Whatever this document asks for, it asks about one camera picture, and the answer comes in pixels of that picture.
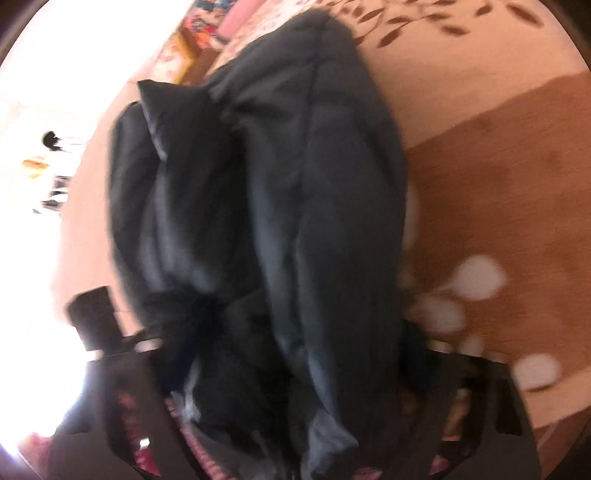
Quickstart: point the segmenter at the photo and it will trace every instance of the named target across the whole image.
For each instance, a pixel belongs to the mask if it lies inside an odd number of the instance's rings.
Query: dark jacket
[[[405,158],[346,27],[301,14],[113,132],[114,257],[163,383],[239,478],[350,477],[400,433]]]

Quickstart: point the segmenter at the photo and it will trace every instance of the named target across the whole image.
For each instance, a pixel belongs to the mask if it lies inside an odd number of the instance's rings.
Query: dark fabric
[[[383,466],[405,158],[349,31],[306,12],[203,86],[139,89],[113,132],[113,256],[164,388],[239,478]]]

